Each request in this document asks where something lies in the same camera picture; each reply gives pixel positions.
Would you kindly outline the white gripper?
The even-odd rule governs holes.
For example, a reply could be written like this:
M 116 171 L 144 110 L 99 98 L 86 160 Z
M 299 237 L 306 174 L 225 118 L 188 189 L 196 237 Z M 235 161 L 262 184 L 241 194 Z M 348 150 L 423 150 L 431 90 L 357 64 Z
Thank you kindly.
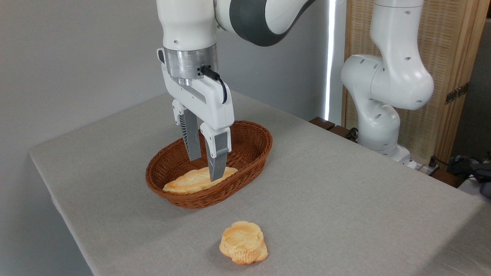
M 176 124 L 183 134 L 183 142 L 194 161 L 201 157 L 198 134 L 198 118 L 201 133 L 205 138 L 210 180 L 213 182 L 223 177 L 227 154 L 231 151 L 230 126 L 235 121 L 232 95 L 228 86 L 219 75 L 206 68 L 209 75 L 201 75 L 192 80 L 191 85 L 177 83 L 161 64 L 165 86 L 173 100 L 173 113 Z

